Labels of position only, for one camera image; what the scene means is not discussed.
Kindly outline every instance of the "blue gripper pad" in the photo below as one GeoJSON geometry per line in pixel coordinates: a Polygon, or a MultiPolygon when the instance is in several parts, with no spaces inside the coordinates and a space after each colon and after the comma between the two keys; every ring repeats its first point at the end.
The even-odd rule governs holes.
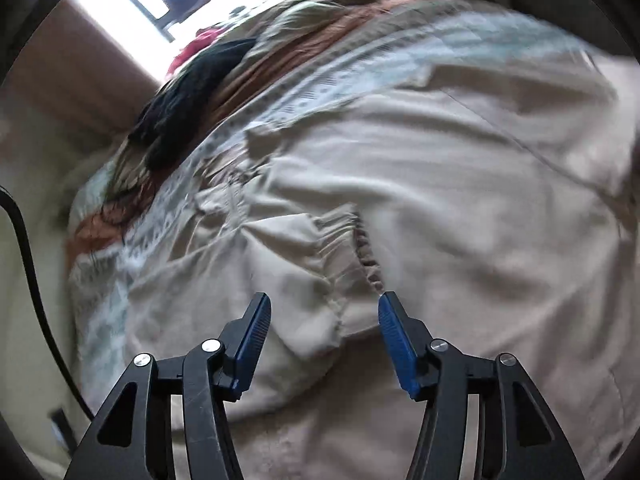
{"type": "Polygon", "coordinates": [[[266,294],[256,294],[244,318],[250,317],[244,337],[236,352],[236,373],[231,391],[238,397],[249,389],[255,367],[271,324],[271,301],[266,294]]]}
{"type": "Polygon", "coordinates": [[[426,337],[430,338],[427,328],[420,320],[412,319],[406,315],[398,297],[393,292],[386,292],[380,297],[378,322],[385,340],[386,351],[396,368],[400,387],[415,400],[420,392],[420,384],[417,381],[417,364],[418,358],[424,354],[424,346],[420,344],[420,339],[422,339],[420,334],[417,334],[417,340],[412,342],[405,329],[413,328],[412,332],[424,330],[426,337]]]}

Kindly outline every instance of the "bed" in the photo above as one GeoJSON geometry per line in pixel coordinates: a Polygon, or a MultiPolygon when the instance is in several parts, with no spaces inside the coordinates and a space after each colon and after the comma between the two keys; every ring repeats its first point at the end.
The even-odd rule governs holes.
{"type": "Polygon", "coordinates": [[[624,41],[477,0],[284,1],[218,39],[257,43],[175,167],[150,175],[125,146],[76,198],[92,408],[135,354],[182,354],[263,290],[272,329],[228,407],[245,476],[401,475],[422,407],[376,329],[394,290],[463,352],[517,355],[604,478],[640,426],[638,66],[608,54],[624,41]],[[105,234],[110,187],[140,179],[152,194],[105,234]]]}

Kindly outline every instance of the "silver screw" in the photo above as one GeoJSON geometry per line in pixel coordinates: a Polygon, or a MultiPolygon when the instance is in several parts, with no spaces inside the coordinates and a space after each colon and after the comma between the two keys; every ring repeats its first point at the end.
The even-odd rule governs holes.
{"type": "Polygon", "coordinates": [[[202,343],[202,349],[205,352],[217,352],[222,344],[217,339],[207,339],[204,343],[202,343]]]}
{"type": "Polygon", "coordinates": [[[449,343],[444,341],[444,339],[434,339],[431,341],[431,349],[436,352],[446,352],[449,350],[449,343]]]}
{"type": "Polygon", "coordinates": [[[133,358],[133,364],[136,366],[147,366],[151,362],[149,354],[138,354],[133,358]]]}
{"type": "Polygon", "coordinates": [[[505,366],[513,366],[514,364],[516,364],[518,362],[518,360],[516,359],[515,356],[513,356],[511,354],[501,354],[500,355],[500,362],[505,366]]]}

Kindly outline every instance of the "window pane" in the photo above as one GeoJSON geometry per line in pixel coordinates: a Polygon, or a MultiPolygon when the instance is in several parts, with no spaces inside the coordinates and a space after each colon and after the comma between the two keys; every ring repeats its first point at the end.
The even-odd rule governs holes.
{"type": "Polygon", "coordinates": [[[196,37],[199,29],[226,20],[232,10],[247,3],[248,0],[211,0],[182,23],[175,23],[167,30],[176,39],[178,45],[184,46],[196,37]]]}
{"type": "Polygon", "coordinates": [[[169,12],[169,7],[166,6],[162,0],[137,0],[146,7],[146,10],[151,12],[154,18],[162,18],[169,12]]]}

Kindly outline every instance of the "patterned fabric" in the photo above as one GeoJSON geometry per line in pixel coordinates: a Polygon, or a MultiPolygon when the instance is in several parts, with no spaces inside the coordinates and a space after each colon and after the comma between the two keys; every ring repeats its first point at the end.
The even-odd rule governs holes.
{"type": "Polygon", "coordinates": [[[288,123],[396,85],[433,62],[499,63],[580,49],[590,47],[556,27],[498,6],[423,0],[375,18],[226,118],[162,184],[123,243],[76,259],[69,283],[81,388],[90,406],[95,410],[100,405],[125,367],[128,290],[195,191],[194,172],[204,160],[241,142],[249,126],[288,123]]]}

